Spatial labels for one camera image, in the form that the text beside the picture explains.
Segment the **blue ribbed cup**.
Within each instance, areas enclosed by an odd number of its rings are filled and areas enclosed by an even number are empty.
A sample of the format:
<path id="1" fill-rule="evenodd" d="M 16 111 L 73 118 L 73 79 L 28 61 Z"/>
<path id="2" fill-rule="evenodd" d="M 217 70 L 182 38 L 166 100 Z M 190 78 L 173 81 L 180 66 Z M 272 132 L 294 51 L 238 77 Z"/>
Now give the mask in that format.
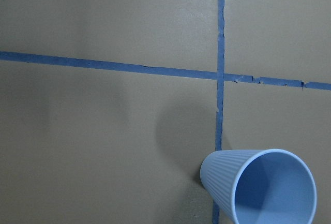
<path id="1" fill-rule="evenodd" d="M 222 150 L 201 164 L 200 179 L 233 223 L 312 223 L 317 189 L 311 171 L 281 150 Z"/>

